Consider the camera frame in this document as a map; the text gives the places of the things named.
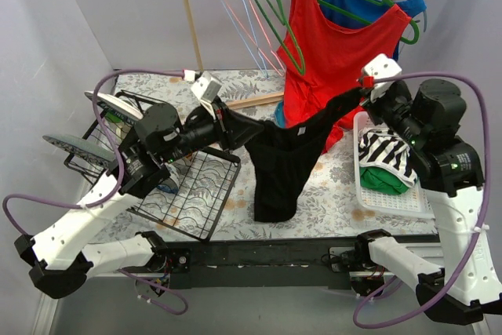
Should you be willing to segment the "blue tank top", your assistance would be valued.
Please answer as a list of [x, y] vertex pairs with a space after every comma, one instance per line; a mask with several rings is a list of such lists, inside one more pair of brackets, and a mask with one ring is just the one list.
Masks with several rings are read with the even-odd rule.
[[[381, 18], [390, 7], [385, 4], [373, 4], [367, 0], [323, 0], [331, 5], [343, 9], [349, 13], [356, 15], [357, 17], [368, 21], [370, 23], [375, 22]], [[426, 11], [427, 6], [424, 0], [404, 0], [396, 3], [409, 17], [418, 16], [420, 13]], [[326, 8], [321, 5], [321, 10], [327, 20], [348, 29], [361, 29], [366, 24], [361, 23], [349, 16], [345, 16], [337, 11]], [[396, 45], [393, 54], [393, 59], [398, 60], [399, 57], [399, 44]]]

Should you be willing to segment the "teal dish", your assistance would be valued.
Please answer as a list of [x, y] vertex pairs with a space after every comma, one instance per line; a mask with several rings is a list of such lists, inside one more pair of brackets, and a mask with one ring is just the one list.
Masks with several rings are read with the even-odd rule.
[[277, 127], [284, 129], [286, 127], [286, 118], [284, 115], [283, 106], [284, 106], [283, 100], [278, 102], [278, 104], [276, 105], [275, 111], [274, 111], [274, 120], [275, 120], [275, 125]]

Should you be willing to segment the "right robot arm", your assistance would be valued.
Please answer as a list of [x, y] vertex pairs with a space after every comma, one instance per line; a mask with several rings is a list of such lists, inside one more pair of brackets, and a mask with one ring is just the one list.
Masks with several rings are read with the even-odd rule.
[[458, 136], [467, 105], [451, 82], [431, 78], [411, 94], [403, 80], [382, 94], [362, 91], [362, 106], [410, 149], [410, 165], [434, 214], [442, 265], [417, 256], [387, 231], [360, 234], [355, 262], [380, 265], [411, 288], [419, 310], [434, 322], [469, 325], [501, 312], [501, 283], [493, 267], [484, 222], [489, 164]]

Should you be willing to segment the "white green rimmed plate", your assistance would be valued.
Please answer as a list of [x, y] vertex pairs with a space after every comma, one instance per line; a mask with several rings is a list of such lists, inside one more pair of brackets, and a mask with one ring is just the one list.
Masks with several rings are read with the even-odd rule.
[[96, 99], [96, 105], [106, 111], [111, 113], [116, 118], [121, 119], [123, 122], [128, 122], [133, 124], [143, 118], [142, 113], [128, 104], [124, 100], [119, 99], [116, 96], [106, 93], [98, 93]]

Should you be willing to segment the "green hanger on rack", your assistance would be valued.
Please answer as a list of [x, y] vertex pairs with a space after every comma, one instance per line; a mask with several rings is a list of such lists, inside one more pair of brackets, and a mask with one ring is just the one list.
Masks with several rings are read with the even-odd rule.
[[264, 17], [264, 19], [267, 22], [268, 26], [270, 27], [272, 33], [278, 39], [280, 46], [282, 47], [286, 56], [289, 58], [289, 61], [296, 68], [296, 72], [299, 75], [304, 75], [306, 72], [306, 64], [305, 64], [305, 60], [304, 60], [304, 55], [303, 55], [303, 52], [301, 51], [301, 48], [298, 44], [298, 41], [296, 40], [296, 36], [293, 33], [293, 29], [291, 28], [289, 21], [285, 15], [282, 0], [265, 0], [265, 2], [268, 4], [270, 10], [275, 15], [277, 21], [283, 27], [286, 28], [287, 37], [290, 37], [290, 39], [293, 43], [292, 48], [289, 48], [286, 45], [286, 43], [284, 42], [284, 39], [279, 36], [279, 33], [275, 29], [273, 23], [271, 22], [270, 17], [268, 16], [267, 12], [264, 10], [264, 7], [260, 4], [259, 0], [253, 0], [253, 1], [258, 6], [260, 13]]

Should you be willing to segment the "black white striped garment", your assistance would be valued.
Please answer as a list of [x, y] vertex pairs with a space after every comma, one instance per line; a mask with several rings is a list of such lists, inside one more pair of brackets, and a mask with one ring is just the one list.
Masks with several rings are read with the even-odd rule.
[[358, 143], [360, 167], [378, 167], [398, 177], [406, 186], [413, 188], [418, 181], [409, 162], [410, 149], [389, 128], [365, 128]]

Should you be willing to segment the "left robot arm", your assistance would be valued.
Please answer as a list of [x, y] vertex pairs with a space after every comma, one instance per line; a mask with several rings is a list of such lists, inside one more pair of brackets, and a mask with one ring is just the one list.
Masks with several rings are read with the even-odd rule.
[[31, 269], [34, 286], [60, 299], [87, 279], [129, 267], [161, 271], [169, 247], [154, 231], [109, 243], [92, 240], [120, 213], [140, 204], [170, 177], [167, 165], [211, 144], [224, 151], [242, 147], [263, 132], [258, 121], [240, 115], [217, 100], [213, 109], [195, 110], [195, 122], [182, 125], [176, 108], [167, 103], [149, 107], [122, 143], [115, 159], [79, 203], [36, 235], [22, 233], [16, 251]]

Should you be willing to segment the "grey patterned plate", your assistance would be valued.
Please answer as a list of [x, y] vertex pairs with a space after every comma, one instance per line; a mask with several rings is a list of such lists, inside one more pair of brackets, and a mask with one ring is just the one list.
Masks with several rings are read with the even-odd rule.
[[107, 166], [115, 160], [115, 154], [112, 151], [80, 137], [69, 134], [48, 134], [43, 135], [42, 139], [69, 154], [76, 155], [88, 163]]

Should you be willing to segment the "green garment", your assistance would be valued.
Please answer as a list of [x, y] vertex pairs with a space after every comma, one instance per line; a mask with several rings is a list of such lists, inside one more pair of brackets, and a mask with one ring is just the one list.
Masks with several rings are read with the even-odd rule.
[[359, 176], [363, 188], [386, 195], [401, 195], [409, 190], [394, 174], [378, 167], [360, 167]]

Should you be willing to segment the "blue patterned bowl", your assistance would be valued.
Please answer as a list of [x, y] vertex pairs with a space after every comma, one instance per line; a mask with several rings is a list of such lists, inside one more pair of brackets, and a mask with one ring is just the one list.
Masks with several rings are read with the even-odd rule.
[[167, 170], [169, 171], [169, 177], [161, 182], [157, 189], [163, 191], [167, 194], [177, 194], [180, 189], [180, 178], [178, 170], [173, 165], [167, 165]]

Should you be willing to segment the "white plastic basket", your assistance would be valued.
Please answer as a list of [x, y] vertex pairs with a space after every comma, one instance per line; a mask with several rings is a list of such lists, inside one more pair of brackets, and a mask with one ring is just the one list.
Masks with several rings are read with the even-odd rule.
[[353, 122], [353, 148], [356, 198], [358, 204], [365, 210], [385, 213], [392, 216], [415, 217], [420, 219], [433, 219], [434, 214], [420, 184], [417, 183], [406, 193], [400, 195], [387, 195], [363, 188], [360, 184], [358, 143], [365, 128], [375, 128], [369, 116], [361, 111], [354, 117]]

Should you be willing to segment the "red tank top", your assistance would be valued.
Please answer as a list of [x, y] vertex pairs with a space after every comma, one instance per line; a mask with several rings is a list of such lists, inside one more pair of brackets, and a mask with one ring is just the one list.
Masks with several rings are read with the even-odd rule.
[[370, 25], [349, 29], [328, 20], [317, 0], [291, 0], [290, 30], [277, 51], [286, 66], [286, 126], [307, 121], [333, 97], [355, 88], [373, 58], [392, 56], [410, 21], [393, 5]]

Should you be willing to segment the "black tank top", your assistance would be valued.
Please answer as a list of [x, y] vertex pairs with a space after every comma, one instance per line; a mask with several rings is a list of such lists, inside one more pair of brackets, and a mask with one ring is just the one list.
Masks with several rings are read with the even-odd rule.
[[243, 145], [255, 171], [255, 221], [278, 223], [295, 216], [297, 199], [332, 128], [360, 101], [360, 89], [350, 89], [330, 99], [310, 118], [284, 129], [271, 121], [257, 120], [264, 125], [264, 131]]

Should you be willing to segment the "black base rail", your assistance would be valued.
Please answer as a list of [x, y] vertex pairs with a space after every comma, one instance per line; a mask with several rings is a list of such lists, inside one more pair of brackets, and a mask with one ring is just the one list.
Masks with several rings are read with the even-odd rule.
[[173, 289], [325, 286], [349, 289], [352, 277], [378, 277], [354, 261], [355, 237], [171, 242], [189, 251]]

